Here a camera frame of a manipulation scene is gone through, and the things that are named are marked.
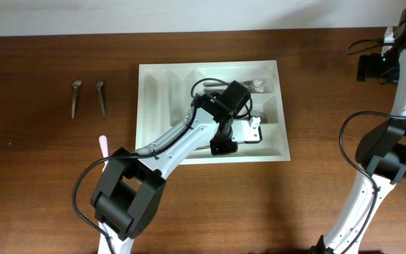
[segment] silver fork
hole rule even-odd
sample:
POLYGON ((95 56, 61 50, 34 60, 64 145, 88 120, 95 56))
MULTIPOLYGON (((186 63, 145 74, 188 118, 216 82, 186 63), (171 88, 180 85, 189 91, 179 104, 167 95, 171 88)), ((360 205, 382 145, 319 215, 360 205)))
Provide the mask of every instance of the silver fork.
MULTIPOLYGON (((253 87, 259 87, 264 84, 264 80, 262 78, 256 79, 256 80, 247 80, 247 81, 241 81, 241 85, 245 86, 246 88, 253 88, 253 87)), ((218 82, 203 82, 204 87, 219 87, 224 84, 218 83, 218 82)))

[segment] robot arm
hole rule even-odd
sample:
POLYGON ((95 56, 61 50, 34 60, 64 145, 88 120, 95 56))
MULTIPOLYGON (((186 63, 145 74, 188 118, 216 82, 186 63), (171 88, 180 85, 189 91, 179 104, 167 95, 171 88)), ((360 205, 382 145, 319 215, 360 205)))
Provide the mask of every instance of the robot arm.
MULTIPOLYGON (((384 42, 395 44, 392 47, 383 47, 381 56, 376 54, 362 56, 357 79, 362 81, 366 78, 378 78, 382 76, 380 73, 383 71, 387 72, 387 69, 397 66, 400 73, 391 114, 406 116, 406 51, 403 51, 403 47, 406 47, 406 10, 402 13, 397 32, 393 34, 392 28, 389 28, 384 42)), ((406 120, 393 119, 376 127, 362 138, 357 148, 356 161, 375 181, 379 192, 376 193, 371 180, 358 171, 334 226, 325 236, 321 236, 310 253, 358 254, 360 241, 379 205, 394 189, 396 183, 406 177, 406 145, 399 143, 403 138, 406 138, 406 120), (375 206, 371 210, 375 195, 377 195, 375 206)))
MULTIPOLYGON (((225 155, 236 152, 240 142, 261 141, 259 117, 235 121, 249 99, 247 89, 235 81, 221 95, 197 95, 183 121, 135 151, 140 158, 124 159, 130 153, 123 148, 113 154, 91 204, 99 227, 111 237, 115 253, 130 252, 133 239, 156 214, 166 179, 192 151, 209 143, 213 155, 225 155), (139 190, 132 189, 123 177, 140 182, 139 190)), ((99 254, 103 253, 110 250, 101 235, 99 254)))

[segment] table surface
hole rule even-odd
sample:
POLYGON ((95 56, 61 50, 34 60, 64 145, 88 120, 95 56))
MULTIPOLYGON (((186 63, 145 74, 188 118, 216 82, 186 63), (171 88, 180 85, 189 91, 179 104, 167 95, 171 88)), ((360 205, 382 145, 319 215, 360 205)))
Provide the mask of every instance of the table surface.
MULTIPOLYGON (((76 178, 135 145, 139 64, 277 60, 290 162, 179 166, 134 253, 286 253, 333 225, 355 170, 340 154, 344 119, 389 112, 395 86, 355 81, 351 42, 384 28, 0 37, 0 253, 96 253, 99 234, 71 207, 76 178), (82 80, 75 119, 71 83, 82 80), (106 81, 106 113, 95 84, 106 81)), ((383 119, 352 121, 345 146, 383 119)), ((101 168, 78 193, 89 204, 101 168)), ((406 253, 406 179, 386 198, 362 250, 406 253)))

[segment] black cable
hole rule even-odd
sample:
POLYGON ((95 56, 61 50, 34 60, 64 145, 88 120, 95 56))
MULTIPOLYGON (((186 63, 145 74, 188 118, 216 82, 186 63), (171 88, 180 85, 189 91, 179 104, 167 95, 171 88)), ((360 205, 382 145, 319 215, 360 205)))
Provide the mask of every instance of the black cable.
POLYGON ((375 43, 379 43, 379 44, 383 44, 383 38, 378 38, 378 39, 365 39, 365 40, 359 40, 357 42, 353 42, 348 48, 347 48, 347 55, 353 55, 353 54, 358 54, 361 52, 365 52, 370 50, 371 48, 363 48, 359 51, 356 52, 350 52, 350 49, 353 48, 355 45, 360 44, 360 43, 365 43, 365 42, 375 42, 375 43))
MULTIPOLYGON (((218 78, 203 78, 201 80, 198 80, 197 82, 195 82, 195 84, 190 88, 190 96, 193 98, 194 97, 194 89, 195 87, 200 84, 203 81, 207 81, 207 80, 211 80, 211 81, 216 81, 218 83, 222 83, 223 85, 230 85, 229 83, 223 81, 223 80, 219 80, 218 78)), ((247 113, 240 115, 240 116, 236 116, 234 119, 242 119, 246 116, 249 116, 249 119, 252 118, 252 110, 253 110, 253 101, 252 98, 250 97, 250 108, 247 107, 247 105, 245 105, 245 110, 247 110, 247 113)))
POLYGON ((82 212, 78 209, 78 206, 76 204, 76 193, 78 192, 79 185, 81 184, 82 180, 84 177, 89 173, 90 170, 95 168, 97 165, 109 161, 110 159, 144 159, 144 158, 151 158, 151 157, 156 157, 157 155, 160 155, 162 152, 166 151, 168 148, 170 148, 172 145, 174 145, 178 140, 180 140, 190 129, 192 124, 194 123, 195 120, 195 115, 197 114, 197 108, 198 108, 198 99, 193 100, 193 105, 194 105, 194 111, 192 114, 192 117, 189 121, 188 124, 186 124, 185 130, 181 132, 174 140, 172 140, 168 145, 165 147, 161 148, 159 151, 154 152, 153 154, 150 155, 137 155, 137 154, 131 154, 131 155, 123 155, 123 156, 109 156, 105 158, 98 159, 97 161, 93 162, 91 165, 89 165, 78 177, 75 186, 73 187, 73 192, 71 195, 71 204, 73 206, 73 209, 75 210, 76 214, 81 218, 85 223, 89 224, 92 228, 96 229, 99 233, 103 234, 104 238, 106 239, 107 245, 109 247, 109 251, 111 251, 111 254, 115 254, 115 251, 113 250, 112 244, 111 244, 111 237, 105 232, 105 230, 100 229, 99 226, 97 226, 95 223, 90 221, 85 215, 82 214, 82 212))
POLYGON ((388 72, 390 72, 390 71, 394 71, 395 69, 399 69, 400 67, 392 67, 392 68, 389 68, 387 71, 385 71, 385 72, 383 72, 381 75, 380 75, 380 77, 378 77, 377 78, 377 82, 380 84, 380 85, 385 85, 386 84, 386 81, 385 82, 381 82, 380 81, 380 79, 382 79, 382 77, 384 77, 384 75, 386 75, 388 72))
MULTIPOLYGON (((393 47, 393 46, 396 46, 396 45, 393 44, 393 43, 379 43, 379 44, 376 44, 376 45, 374 45, 374 46, 370 46, 370 47, 361 49, 361 50, 356 51, 356 52, 350 52, 350 49, 351 49, 354 45, 359 44, 359 43, 362 43, 362 42, 379 42, 379 41, 378 41, 378 40, 361 40, 361 41, 358 41, 358 42, 354 42, 353 44, 351 44, 351 45, 347 48, 347 54, 348 54, 348 55, 358 54, 358 53, 365 52, 365 51, 370 50, 370 49, 374 49, 374 48, 377 48, 377 47, 383 47, 383 46, 392 46, 392 47, 393 47)), ((370 175, 368 175, 368 173, 367 173, 364 169, 362 169, 362 168, 360 168, 359 166, 357 166, 357 165, 347 156, 347 153, 346 153, 345 150, 344 150, 344 146, 343 146, 343 135, 344 135, 345 127, 347 126, 347 124, 349 123, 350 120, 352 120, 352 119, 355 118, 356 116, 361 116, 361 115, 373 115, 373 116, 382 116, 382 117, 386 117, 386 118, 389 118, 389 119, 395 119, 395 120, 406 120, 406 116, 394 116, 394 115, 391 115, 391 114, 385 114, 385 113, 375 112, 375 111, 361 111, 361 112, 357 112, 357 113, 355 113, 355 114, 349 116, 349 117, 344 121, 343 126, 341 127, 341 130, 340 130, 340 133, 339 133, 339 148, 340 148, 341 153, 342 153, 343 156, 344 156, 344 159, 345 159, 350 165, 352 165, 352 167, 354 167, 356 170, 358 170, 358 172, 360 172, 361 174, 364 174, 364 175, 372 182, 372 186, 373 186, 373 188, 374 188, 374 192, 373 192, 374 199, 372 200, 372 204, 371 204, 371 207, 369 208, 369 212, 368 212, 368 214, 367 214, 367 216, 366 216, 366 219, 364 220, 364 223, 363 223, 361 229, 358 231, 358 234, 356 235, 356 237, 353 239, 353 241, 347 246, 347 248, 346 248, 341 254, 345 254, 345 253, 357 242, 358 238, 361 236, 362 232, 365 230, 366 225, 367 225, 367 223, 369 222, 369 220, 370 220, 370 218, 371 218, 371 216, 372 216, 372 212, 374 211, 374 207, 375 207, 375 204, 376 204, 376 202, 377 202, 377 198, 378 198, 378 194, 377 194, 377 193, 380 191, 380 190, 379 190, 379 187, 377 186, 377 183, 375 182, 375 180, 373 180, 373 178, 372 178, 370 175)))

